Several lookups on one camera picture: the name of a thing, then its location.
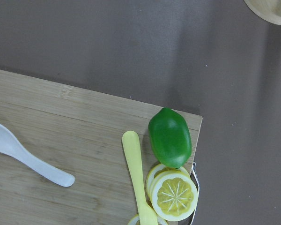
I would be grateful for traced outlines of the lemon slice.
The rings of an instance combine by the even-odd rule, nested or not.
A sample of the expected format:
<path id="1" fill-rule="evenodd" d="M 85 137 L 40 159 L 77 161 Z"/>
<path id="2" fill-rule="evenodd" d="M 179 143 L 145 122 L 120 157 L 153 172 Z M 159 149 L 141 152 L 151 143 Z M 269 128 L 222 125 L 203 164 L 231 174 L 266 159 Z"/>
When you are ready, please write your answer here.
<path id="1" fill-rule="evenodd" d="M 146 178 L 146 192 L 157 215 L 181 221 L 195 212 L 199 191 L 184 167 L 154 166 Z"/>
<path id="2" fill-rule="evenodd" d="M 157 216 L 158 225 L 168 225 L 167 221 Z M 129 222 L 128 225 L 140 225 L 139 215 L 136 214 Z"/>

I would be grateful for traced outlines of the wooden mug tree stand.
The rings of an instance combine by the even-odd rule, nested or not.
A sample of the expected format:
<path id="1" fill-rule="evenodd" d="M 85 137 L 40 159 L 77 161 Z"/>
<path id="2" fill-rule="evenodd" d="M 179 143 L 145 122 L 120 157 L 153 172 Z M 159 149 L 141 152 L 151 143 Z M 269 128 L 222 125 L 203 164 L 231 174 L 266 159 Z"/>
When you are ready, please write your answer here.
<path id="1" fill-rule="evenodd" d="M 263 20 L 281 25 L 281 0 L 244 0 L 244 2 Z"/>

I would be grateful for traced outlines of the yellow plastic knife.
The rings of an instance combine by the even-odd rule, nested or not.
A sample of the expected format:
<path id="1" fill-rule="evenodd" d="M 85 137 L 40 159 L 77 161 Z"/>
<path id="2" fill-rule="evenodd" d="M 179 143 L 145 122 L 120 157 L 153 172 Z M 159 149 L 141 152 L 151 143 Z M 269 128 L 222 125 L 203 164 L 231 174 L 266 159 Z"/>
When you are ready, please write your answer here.
<path id="1" fill-rule="evenodd" d="M 134 131 L 126 131 L 122 136 L 122 145 L 133 184 L 140 224 L 156 225 L 158 224 L 157 215 L 148 205 L 145 196 L 141 146 L 138 134 Z"/>

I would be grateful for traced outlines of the green lime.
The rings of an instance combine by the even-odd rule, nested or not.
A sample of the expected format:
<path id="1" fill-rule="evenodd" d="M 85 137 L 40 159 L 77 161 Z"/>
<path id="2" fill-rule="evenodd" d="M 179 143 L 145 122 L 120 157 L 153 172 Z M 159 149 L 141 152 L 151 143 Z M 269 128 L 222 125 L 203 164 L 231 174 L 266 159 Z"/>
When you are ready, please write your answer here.
<path id="1" fill-rule="evenodd" d="M 162 108 L 148 124 L 152 151 L 167 167 L 180 168 L 192 153 L 192 141 L 185 119 L 170 108 Z"/>

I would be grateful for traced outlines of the upper lemon slice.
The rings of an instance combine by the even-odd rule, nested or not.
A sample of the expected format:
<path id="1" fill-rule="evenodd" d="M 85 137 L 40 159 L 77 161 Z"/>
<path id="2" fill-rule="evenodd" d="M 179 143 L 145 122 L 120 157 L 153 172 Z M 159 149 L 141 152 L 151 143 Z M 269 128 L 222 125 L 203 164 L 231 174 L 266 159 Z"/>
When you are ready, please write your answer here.
<path id="1" fill-rule="evenodd" d="M 181 221 L 195 212 L 199 191 L 184 167 L 154 166 L 146 178 L 146 192 L 157 215 Z"/>

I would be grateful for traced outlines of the bamboo cutting board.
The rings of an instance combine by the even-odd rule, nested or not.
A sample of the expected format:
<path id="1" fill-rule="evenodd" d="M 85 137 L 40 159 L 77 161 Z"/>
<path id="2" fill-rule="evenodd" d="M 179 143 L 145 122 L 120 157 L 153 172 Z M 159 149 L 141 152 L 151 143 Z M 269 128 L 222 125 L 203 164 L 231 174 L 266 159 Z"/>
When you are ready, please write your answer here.
<path id="1" fill-rule="evenodd" d="M 71 187 L 0 154 L 0 225 L 125 225 L 136 214 L 122 135 L 139 135 L 143 173 L 157 164 L 148 137 L 156 105 L 0 70 L 0 124 Z"/>

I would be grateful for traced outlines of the white ceramic spoon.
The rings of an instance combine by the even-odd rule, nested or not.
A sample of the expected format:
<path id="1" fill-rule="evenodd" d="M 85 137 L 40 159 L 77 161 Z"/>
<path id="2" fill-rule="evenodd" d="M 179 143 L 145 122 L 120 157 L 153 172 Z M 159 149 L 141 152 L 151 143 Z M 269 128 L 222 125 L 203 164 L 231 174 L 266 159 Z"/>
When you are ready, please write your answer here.
<path id="1" fill-rule="evenodd" d="M 0 153 L 15 158 L 41 176 L 62 187 L 70 187 L 75 177 L 60 170 L 27 151 L 14 134 L 0 124 Z"/>

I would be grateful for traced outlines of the lower lemon slice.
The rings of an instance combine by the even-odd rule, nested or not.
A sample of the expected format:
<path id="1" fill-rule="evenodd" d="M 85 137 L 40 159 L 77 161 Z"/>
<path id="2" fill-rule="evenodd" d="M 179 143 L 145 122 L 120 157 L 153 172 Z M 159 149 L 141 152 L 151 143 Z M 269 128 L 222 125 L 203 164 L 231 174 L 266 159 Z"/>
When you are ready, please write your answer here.
<path id="1" fill-rule="evenodd" d="M 157 216 L 158 225 L 168 225 L 167 221 Z M 128 225 L 140 225 L 139 215 L 136 214 L 129 222 Z"/>

